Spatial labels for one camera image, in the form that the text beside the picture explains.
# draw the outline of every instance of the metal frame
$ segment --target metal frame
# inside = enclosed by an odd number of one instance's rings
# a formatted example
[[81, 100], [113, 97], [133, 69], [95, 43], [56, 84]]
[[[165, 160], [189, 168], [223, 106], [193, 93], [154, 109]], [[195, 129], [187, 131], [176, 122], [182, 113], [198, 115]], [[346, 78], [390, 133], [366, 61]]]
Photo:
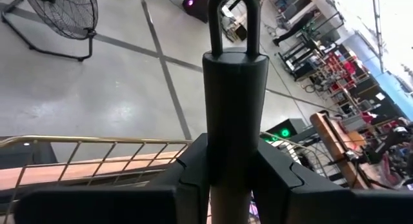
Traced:
[[[31, 165], [32, 155], [35, 148], [39, 142], [49, 142], [49, 143], [71, 143], [74, 147], [70, 157], [66, 162], [47, 164], [47, 165]], [[0, 141], [0, 148], [13, 145], [16, 143], [28, 143], [32, 146], [33, 151], [25, 166], [21, 168], [20, 173], [16, 174], [16, 184], [14, 189], [7, 192], [8, 197], [10, 197], [10, 203], [7, 206], [5, 217], [2, 224], [7, 224], [8, 218], [13, 213], [14, 204], [19, 199], [21, 193], [27, 192], [28, 190], [33, 190], [39, 187], [50, 187], [51, 185], [83, 185], [92, 186], [95, 184], [102, 184], [100, 181], [104, 182], [106, 185], [119, 186], [118, 183], [121, 182], [123, 178], [127, 178], [131, 181], [129, 184], [141, 184], [146, 181], [146, 178], [153, 178], [159, 173], [165, 171], [171, 163], [173, 163], [178, 156], [180, 156], [192, 143], [192, 141], [187, 140], [166, 140], [166, 139], [139, 139], [139, 138], [126, 138], [126, 137], [76, 137], [76, 136], [16, 136], [10, 137]], [[104, 158], [98, 159], [96, 161], [75, 161], [78, 150], [85, 143], [105, 143], [110, 148], [105, 154]], [[118, 147], [119, 144], [123, 145], [135, 145], [136, 151], [131, 156], [122, 159], [111, 159], [110, 153]], [[153, 158], [139, 158], [140, 152], [144, 148], [158, 147], [162, 145], [161, 149], [158, 150]], [[176, 154], [173, 156], [163, 157], [161, 154], [170, 146], [178, 146]], [[164, 165], [152, 165], [154, 161], [164, 161]], [[130, 169], [130, 164], [138, 161], [147, 161], [148, 165], [145, 168]], [[117, 172], [111, 172], [109, 174], [102, 174], [100, 170], [104, 165], [110, 164], [124, 164], [122, 170]], [[96, 169], [91, 173], [91, 175], [84, 178], [70, 178], [67, 179], [65, 175], [68, 174], [71, 167], [78, 166], [97, 166]], [[60, 175], [58, 175], [56, 180], [53, 181], [42, 181], [39, 183], [26, 184], [24, 182], [24, 177], [28, 175], [28, 171], [31, 168], [44, 168], [45, 170], [50, 167], [63, 167]]]
[[343, 20], [344, 18], [343, 18], [343, 16], [341, 15], [341, 13], [337, 11], [337, 12], [336, 12], [335, 14], [333, 14], [331, 17], [329, 17], [328, 19], [326, 19], [325, 21], [323, 21], [320, 25], [318, 25], [318, 26], [315, 28], [314, 31], [316, 31], [316, 30], [318, 30], [319, 28], [321, 28], [324, 24], [326, 24], [327, 22], [329, 22], [332, 18], [336, 17], [337, 15], [340, 17], [341, 24], [340, 24], [339, 26], [337, 26], [337, 27], [333, 27], [331, 30], [329, 30], [327, 33], [324, 33], [322, 36], [318, 36], [318, 35], [317, 35], [317, 38], [318, 38], [318, 39], [321, 39], [321, 38], [323, 38], [324, 36], [327, 36], [329, 33], [337, 30], [338, 28], [340, 28], [340, 27], [342, 27], [342, 26], [344, 25], [344, 20]]
[[317, 151], [309, 149], [308, 148], [309, 144], [306, 145], [306, 143], [303, 143], [303, 144], [298, 143], [298, 141], [304, 141], [308, 139], [310, 136], [313, 136], [314, 134], [316, 134], [317, 132], [315, 131], [314, 128], [309, 128], [305, 130], [304, 132], [305, 134], [300, 133], [300, 134], [295, 135], [298, 137], [292, 136], [289, 139], [283, 139], [282, 137], [275, 136], [268, 132], [262, 132], [262, 134], [276, 138], [277, 139], [276, 141], [271, 141], [268, 143], [271, 144], [273, 147], [277, 148], [278, 150], [280, 150], [281, 152], [285, 153], [286, 155], [290, 156], [296, 163], [299, 163], [299, 164], [301, 164], [301, 162], [298, 159], [298, 155], [296, 151], [302, 150], [304, 154], [306, 154], [307, 156], [311, 156], [311, 159], [312, 159], [311, 163], [313, 164], [313, 166], [315, 166], [315, 169], [319, 171], [317, 173], [320, 176], [323, 176], [324, 178], [328, 178], [328, 174], [326, 170], [324, 169], [324, 165], [321, 163], [319, 159], [320, 155], [317, 154]]
[[373, 0], [374, 22], [376, 24], [376, 37], [379, 49], [379, 62], [381, 73], [385, 73], [386, 69], [383, 63], [383, 36], [381, 35], [381, 17], [380, 17], [380, 0]]
[[57, 53], [57, 52], [51, 52], [48, 50], [42, 50], [35, 46], [25, 35], [23, 35], [20, 30], [17, 29], [17, 27], [9, 20], [7, 17], [7, 14], [10, 14], [13, 12], [13, 10], [16, 8], [17, 5], [22, 3], [24, 0], [14, 0], [10, 4], [6, 5], [3, 10], [1, 11], [1, 21], [3, 23], [6, 23], [27, 45], [30, 50], [35, 50], [39, 53], [42, 54], [48, 54], [52, 56], [59, 56], [59, 57], [65, 57], [69, 59], [76, 59], [79, 62], [82, 62], [85, 59], [88, 59], [92, 57], [93, 54], [93, 38], [96, 36], [95, 30], [90, 30], [88, 33], [88, 55], [87, 56], [71, 56], [67, 54], [62, 54], [62, 53]]

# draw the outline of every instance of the fan grille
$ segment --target fan grille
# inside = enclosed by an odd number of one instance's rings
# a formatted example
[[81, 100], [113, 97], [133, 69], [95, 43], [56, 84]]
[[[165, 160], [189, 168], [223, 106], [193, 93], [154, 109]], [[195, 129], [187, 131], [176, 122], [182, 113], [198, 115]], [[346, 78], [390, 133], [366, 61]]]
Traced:
[[53, 31], [69, 39], [83, 40], [95, 30], [97, 0], [27, 0]]

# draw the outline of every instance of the concrete floor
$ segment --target concrete floor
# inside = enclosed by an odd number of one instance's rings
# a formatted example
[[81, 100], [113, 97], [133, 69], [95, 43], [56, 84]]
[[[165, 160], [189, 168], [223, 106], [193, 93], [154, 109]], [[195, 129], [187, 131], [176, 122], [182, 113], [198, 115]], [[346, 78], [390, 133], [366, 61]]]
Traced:
[[[8, 26], [0, 25], [0, 135], [47, 134], [195, 139], [206, 131], [201, 56], [210, 50], [208, 25], [169, 0], [98, 0], [94, 55], [83, 63], [30, 51]], [[270, 4], [262, 20], [275, 26]], [[145, 12], [150, 14], [148, 21]], [[42, 24], [27, 3], [10, 15], [37, 46], [85, 54], [87, 43], [65, 39]], [[225, 46], [231, 44], [224, 40]], [[261, 28], [261, 51], [270, 56], [261, 129], [287, 118], [309, 117], [326, 101], [307, 94], [274, 56]], [[58, 160], [72, 147], [54, 146]], [[76, 159], [103, 157], [106, 148], [83, 147]], [[111, 156], [131, 155], [134, 149]]]

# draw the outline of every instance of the fan stand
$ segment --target fan stand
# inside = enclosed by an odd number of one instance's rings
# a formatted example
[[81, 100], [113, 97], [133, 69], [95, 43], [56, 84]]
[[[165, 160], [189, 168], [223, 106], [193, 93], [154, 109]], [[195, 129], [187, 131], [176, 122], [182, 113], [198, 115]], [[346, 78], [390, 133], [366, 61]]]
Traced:
[[31, 41], [29, 41], [27, 39], [27, 37], [25, 37], [13, 24], [12, 22], [10, 22], [9, 18], [7, 18], [6, 14], [13, 12], [14, 8], [16, 8], [16, 6], [20, 3], [22, 3], [24, 0], [14, 0], [12, 1], [9, 5], [6, 5], [5, 8], [1, 11], [1, 21], [6, 23], [8, 26], [10, 26], [10, 28], [28, 45], [28, 48], [30, 50], [35, 50], [39, 53], [42, 54], [49, 54], [49, 55], [53, 55], [53, 56], [60, 56], [60, 57], [66, 57], [66, 58], [70, 58], [70, 59], [76, 59], [79, 62], [82, 62], [85, 59], [88, 59], [90, 57], [92, 57], [93, 54], [93, 38], [96, 35], [96, 32], [94, 30], [90, 30], [88, 33], [88, 40], [89, 40], [89, 54], [87, 56], [70, 56], [70, 55], [66, 55], [66, 54], [60, 54], [60, 53], [56, 53], [56, 52], [51, 52], [51, 51], [47, 51], [47, 50], [42, 50], [38, 47], [36, 47]]

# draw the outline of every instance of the black post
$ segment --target black post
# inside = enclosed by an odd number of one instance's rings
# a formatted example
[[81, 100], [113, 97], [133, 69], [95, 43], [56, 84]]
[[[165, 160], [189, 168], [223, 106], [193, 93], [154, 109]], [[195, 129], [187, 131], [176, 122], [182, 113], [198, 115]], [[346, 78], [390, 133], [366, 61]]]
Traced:
[[241, 0], [235, 0], [228, 9], [232, 11], [240, 2]]
[[259, 53], [258, 0], [242, 0], [248, 10], [247, 50], [222, 49], [222, 1], [209, 0], [212, 51], [203, 56], [212, 223], [246, 224], [247, 169], [257, 152], [268, 57]]

